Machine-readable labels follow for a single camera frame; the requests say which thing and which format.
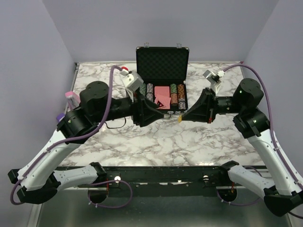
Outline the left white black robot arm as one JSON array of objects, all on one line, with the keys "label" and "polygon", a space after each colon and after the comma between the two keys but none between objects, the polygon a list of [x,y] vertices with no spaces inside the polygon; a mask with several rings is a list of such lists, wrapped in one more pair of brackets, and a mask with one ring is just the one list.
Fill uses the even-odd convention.
[{"label": "left white black robot arm", "polygon": [[143,95],[138,94],[133,102],[129,97],[114,99],[111,91],[112,84],[89,83],[80,93],[80,106],[69,111],[57,124],[48,143],[35,158],[23,168],[9,171],[8,177],[14,184],[10,195],[12,204],[41,204],[69,187],[101,186],[108,177],[98,162],[67,171],[58,171],[57,167],[106,121],[130,116],[135,125],[145,127],[164,117],[158,106]]}]

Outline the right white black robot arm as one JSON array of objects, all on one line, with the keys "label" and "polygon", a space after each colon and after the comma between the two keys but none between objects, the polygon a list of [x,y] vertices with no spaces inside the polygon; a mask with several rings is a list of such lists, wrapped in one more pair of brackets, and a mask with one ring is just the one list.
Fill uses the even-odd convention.
[{"label": "right white black robot arm", "polygon": [[281,217],[302,205],[303,179],[278,146],[269,119],[257,108],[263,96],[260,84],[254,79],[243,79],[233,96],[216,96],[212,89],[205,88],[179,119],[211,123],[218,114],[235,114],[236,129],[258,152],[272,178],[267,180],[229,161],[219,167],[218,181],[223,185],[234,182],[244,186],[258,195],[274,215]]}]

